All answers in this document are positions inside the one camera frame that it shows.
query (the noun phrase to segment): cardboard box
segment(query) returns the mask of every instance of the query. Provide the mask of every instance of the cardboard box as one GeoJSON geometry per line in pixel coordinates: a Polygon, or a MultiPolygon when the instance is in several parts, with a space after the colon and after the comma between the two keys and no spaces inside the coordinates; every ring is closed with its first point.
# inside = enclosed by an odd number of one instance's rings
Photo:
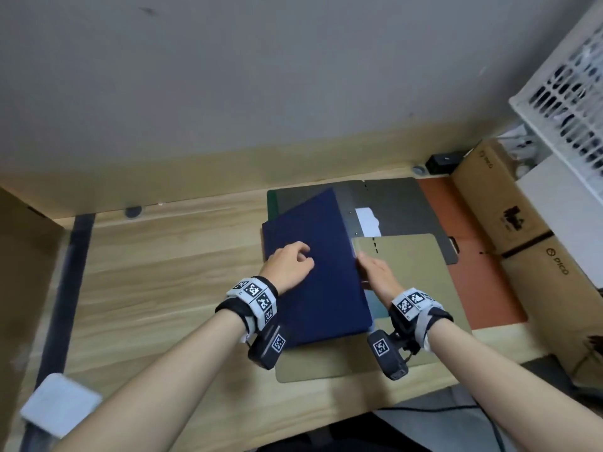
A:
{"type": "Polygon", "coordinates": [[[503,254],[549,231],[515,184],[515,163],[496,140],[480,143],[451,175],[456,188],[503,254]]]}
{"type": "Polygon", "coordinates": [[[543,341],[577,385],[603,389],[603,298],[552,236],[502,261],[543,341]]]}

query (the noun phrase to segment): beige folder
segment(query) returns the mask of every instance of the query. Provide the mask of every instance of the beige folder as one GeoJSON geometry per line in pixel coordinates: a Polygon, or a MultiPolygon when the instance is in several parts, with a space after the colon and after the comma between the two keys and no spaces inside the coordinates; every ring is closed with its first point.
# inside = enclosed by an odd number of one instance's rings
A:
{"type": "MultiPolygon", "coordinates": [[[[352,242],[357,252],[363,250],[371,257],[385,260],[404,288],[418,288],[440,302],[455,323],[471,333],[463,305],[432,234],[354,238],[352,242]]],[[[375,325],[387,333],[393,331],[389,318],[376,319],[375,325]]],[[[435,355],[421,350],[408,366],[436,361],[435,355]]],[[[368,371],[380,369],[368,347],[367,334],[363,333],[285,350],[276,364],[276,379],[295,382],[368,371]]]]}

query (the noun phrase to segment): forearm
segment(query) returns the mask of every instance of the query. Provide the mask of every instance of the forearm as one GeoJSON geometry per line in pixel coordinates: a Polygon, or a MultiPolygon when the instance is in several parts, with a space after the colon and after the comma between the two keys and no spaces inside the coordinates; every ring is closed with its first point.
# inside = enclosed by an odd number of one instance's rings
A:
{"type": "Polygon", "coordinates": [[[240,317],[217,312],[121,387],[55,450],[168,450],[243,334],[240,317]]]}
{"type": "Polygon", "coordinates": [[[603,445],[603,420],[449,320],[428,332],[433,352],[478,403],[530,451],[603,445]]]}

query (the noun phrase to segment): dark blue tape strip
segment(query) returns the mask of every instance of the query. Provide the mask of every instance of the dark blue tape strip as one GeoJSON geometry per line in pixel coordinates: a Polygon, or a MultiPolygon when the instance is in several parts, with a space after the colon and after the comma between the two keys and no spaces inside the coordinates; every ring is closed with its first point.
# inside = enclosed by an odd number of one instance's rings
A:
{"type": "MultiPolygon", "coordinates": [[[[41,355],[40,370],[35,381],[36,388],[49,374],[64,372],[94,218],[95,214],[83,214],[77,216],[73,223],[57,299],[41,355]]],[[[48,433],[35,425],[27,424],[20,452],[45,452],[49,450],[50,444],[51,437],[48,433]]]]}

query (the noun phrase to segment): white basket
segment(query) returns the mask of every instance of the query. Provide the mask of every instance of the white basket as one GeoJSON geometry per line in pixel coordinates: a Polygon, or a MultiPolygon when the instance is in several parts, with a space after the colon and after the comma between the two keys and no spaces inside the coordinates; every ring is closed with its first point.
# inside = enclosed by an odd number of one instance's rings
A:
{"type": "Polygon", "coordinates": [[[509,102],[603,205],[603,0],[509,102]]]}

